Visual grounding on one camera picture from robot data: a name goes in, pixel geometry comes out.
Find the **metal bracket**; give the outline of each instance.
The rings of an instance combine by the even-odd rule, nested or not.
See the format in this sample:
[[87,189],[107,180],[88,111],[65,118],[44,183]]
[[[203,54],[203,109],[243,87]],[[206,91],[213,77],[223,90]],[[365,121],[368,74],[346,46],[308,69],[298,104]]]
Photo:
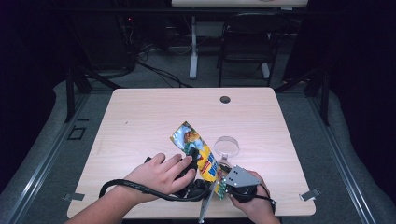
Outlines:
[[321,194],[321,192],[318,189],[312,189],[307,193],[300,194],[300,199],[304,200],[305,202],[308,200],[315,200],[319,194]]
[[82,201],[84,199],[85,194],[79,194],[79,193],[66,193],[62,199],[65,201],[71,202],[72,200],[76,201]]
[[251,175],[248,171],[245,169],[235,166],[230,173],[225,177],[225,183],[227,185],[236,187],[236,188],[242,188],[242,187],[248,187],[248,186],[254,186],[254,185],[259,185],[260,180],[256,178],[254,175]]

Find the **finger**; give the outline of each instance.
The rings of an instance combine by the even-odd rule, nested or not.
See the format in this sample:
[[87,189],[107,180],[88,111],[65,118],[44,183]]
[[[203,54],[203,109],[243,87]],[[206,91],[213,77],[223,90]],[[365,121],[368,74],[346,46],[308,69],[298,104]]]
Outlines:
[[240,202],[238,202],[238,200],[235,199],[235,197],[233,197],[232,194],[229,194],[228,196],[229,196],[231,202],[233,203],[233,206],[238,207],[241,204]]
[[181,178],[176,179],[172,183],[172,193],[179,191],[181,189],[184,189],[187,185],[190,184],[190,182],[195,178],[196,172],[193,169],[190,169],[185,175],[183,175]]
[[265,197],[270,197],[271,192],[265,185],[258,185],[257,194]]
[[165,160],[165,154],[163,153],[158,153],[157,155],[155,155],[150,161],[148,162],[153,162],[156,164],[161,164],[163,163],[163,161]]
[[176,165],[179,161],[181,160],[181,154],[176,154],[173,156],[171,159],[167,160],[164,162],[161,167],[165,170],[168,171],[171,169],[174,165]]
[[183,160],[176,163],[172,168],[168,170],[168,174],[171,178],[175,179],[186,167],[192,162],[192,157],[185,157]]

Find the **plastic packaging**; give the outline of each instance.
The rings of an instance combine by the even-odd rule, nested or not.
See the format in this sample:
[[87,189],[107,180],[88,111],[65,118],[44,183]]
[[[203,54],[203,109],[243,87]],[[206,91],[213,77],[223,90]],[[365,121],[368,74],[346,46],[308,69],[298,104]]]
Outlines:
[[193,147],[199,149],[197,165],[201,177],[210,182],[215,182],[218,179],[218,162],[213,156],[209,146],[187,121],[180,125],[170,138],[178,148],[186,153],[186,155],[190,154],[190,150]]

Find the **wrist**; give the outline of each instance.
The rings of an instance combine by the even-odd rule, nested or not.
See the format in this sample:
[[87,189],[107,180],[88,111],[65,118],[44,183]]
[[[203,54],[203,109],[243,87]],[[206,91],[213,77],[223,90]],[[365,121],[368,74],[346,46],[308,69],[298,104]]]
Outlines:
[[143,203],[139,194],[141,191],[124,186],[116,186],[109,193],[114,194],[114,197],[119,199],[120,203],[129,204],[131,208]]
[[255,224],[279,224],[279,219],[275,215],[263,217],[258,221],[253,221]]

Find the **person's right hand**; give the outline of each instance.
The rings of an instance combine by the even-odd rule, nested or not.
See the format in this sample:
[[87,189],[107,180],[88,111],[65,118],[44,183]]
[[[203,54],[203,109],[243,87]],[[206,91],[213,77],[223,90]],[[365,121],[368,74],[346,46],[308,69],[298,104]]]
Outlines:
[[[252,175],[259,178],[261,184],[265,186],[264,180],[262,177],[254,171],[249,171]],[[269,197],[265,192],[264,188],[261,185],[257,186],[257,195],[261,195],[264,197]],[[247,217],[256,224],[273,224],[279,223],[279,220],[275,217],[270,202],[260,199],[254,198],[250,202],[240,203],[238,202],[233,195],[230,195],[231,202],[233,205],[239,209],[241,209]]]

